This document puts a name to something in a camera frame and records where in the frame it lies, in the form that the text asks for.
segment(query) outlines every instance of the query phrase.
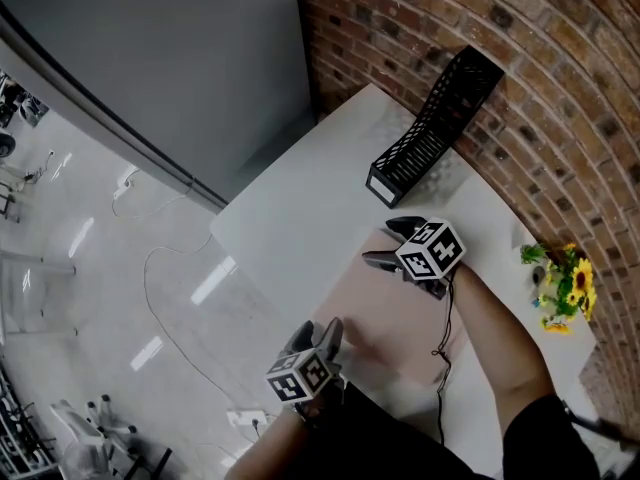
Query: glossy white floor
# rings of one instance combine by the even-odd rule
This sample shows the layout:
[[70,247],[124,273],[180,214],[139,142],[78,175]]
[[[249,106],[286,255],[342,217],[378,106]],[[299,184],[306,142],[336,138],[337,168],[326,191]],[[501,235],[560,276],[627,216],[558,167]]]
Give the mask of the glossy white floor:
[[[127,162],[54,112],[35,129],[18,120],[14,126],[18,146],[9,164],[33,171],[49,150],[55,154],[38,183],[18,196],[20,223],[0,221],[1,245],[51,260],[72,257],[77,275],[43,281],[35,271],[5,269],[14,298],[10,312],[20,315],[24,306],[29,330],[79,331],[77,337],[8,336],[3,363],[21,400],[35,402],[64,450],[65,434],[49,405],[65,398],[80,409],[108,393],[142,441],[157,445],[154,455],[160,447],[174,449],[173,471],[221,477],[255,439],[253,428],[244,435],[231,428],[226,410],[279,411],[262,375],[293,329],[209,239],[211,212],[182,197],[153,215],[131,218],[179,195],[138,172],[115,202],[122,215],[116,217],[113,194]],[[228,396],[187,362],[147,306],[143,265],[158,246],[199,251],[156,250],[148,260],[149,301],[188,358]],[[16,328],[11,321],[7,327]]]

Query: cardboard sheet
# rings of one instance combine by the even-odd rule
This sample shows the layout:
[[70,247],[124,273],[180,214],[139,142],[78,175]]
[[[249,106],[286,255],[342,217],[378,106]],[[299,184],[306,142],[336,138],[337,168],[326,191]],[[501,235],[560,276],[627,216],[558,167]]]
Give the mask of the cardboard sheet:
[[[338,316],[345,325],[345,339],[357,355],[376,361],[425,386],[435,382],[444,369],[431,351],[439,345],[446,323],[448,295],[438,301],[401,277],[368,266],[361,254],[391,250],[398,242],[374,231],[334,286],[314,319],[327,324]],[[455,309],[447,354],[452,361],[467,342]]]

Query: white table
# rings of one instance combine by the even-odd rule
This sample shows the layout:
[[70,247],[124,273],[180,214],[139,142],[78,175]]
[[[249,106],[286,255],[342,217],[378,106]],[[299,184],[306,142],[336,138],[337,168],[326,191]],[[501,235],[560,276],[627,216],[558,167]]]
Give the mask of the white table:
[[[211,232],[256,287],[290,322],[301,323],[325,299],[374,228],[401,215],[439,216],[460,234],[469,264],[520,319],[541,348],[563,396],[595,345],[580,316],[572,336],[545,333],[531,306],[514,245],[533,242],[509,207],[451,151],[451,179],[435,194],[421,187],[386,208],[367,188],[369,165],[399,139],[414,116],[373,85],[328,116],[280,157],[211,223]],[[433,407],[433,390],[405,379],[387,386],[396,416]],[[478,473],[501,467],[493,396],[468,345],[453,366],[443,414],[447,447]]]

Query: yellow flower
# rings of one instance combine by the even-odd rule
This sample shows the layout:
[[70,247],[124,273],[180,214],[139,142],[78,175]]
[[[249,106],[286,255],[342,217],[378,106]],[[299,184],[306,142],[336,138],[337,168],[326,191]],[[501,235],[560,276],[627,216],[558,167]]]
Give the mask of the yellow flower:
[[573,287],[571,293],[576,300],[585,296],[593,285],[593,268],[591,262],[580,258],[578,266],[573,269]]
[[571,334],[573,331],[567,324],[551,324],[546,328],[547,332],[555,332],[558,334]]
[[591,289],[587,292],[587,296],[584,298],[582,303],[582,313],[584,314],[587,322],[591,320],[591,313],[593,313],[593,307],[596,305],[596,299],[598,296],[596,295],[596,289],[592,286]]

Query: black cable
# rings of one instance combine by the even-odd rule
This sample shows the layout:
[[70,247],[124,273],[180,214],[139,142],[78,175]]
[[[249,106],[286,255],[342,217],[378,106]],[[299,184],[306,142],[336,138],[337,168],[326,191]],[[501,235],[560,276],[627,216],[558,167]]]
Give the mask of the black cable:
[[442,392],[444,391],[444,387],[447,383],[447,379],[449,378],[449,373],[451,373],[451,360],[447,356],[447,353],[444,351],[447,346],[447,342],[451,337],[451,311],[453,310],[453,276],[447,279],[449,281],[448,292],[449,292],[449,308],[447,309],[447,323],[444,328],[444,334],[442,336],[442,340],[438,345],[438,348],[431,351],[432,356],[440,356],[442,360],[447,363],[447,368],[444,371],[444,375],[440,380],[440,385],[437,389],[438,394],[438,430],[440,431],[440,444],[444,446],[444,431],[442,430]]

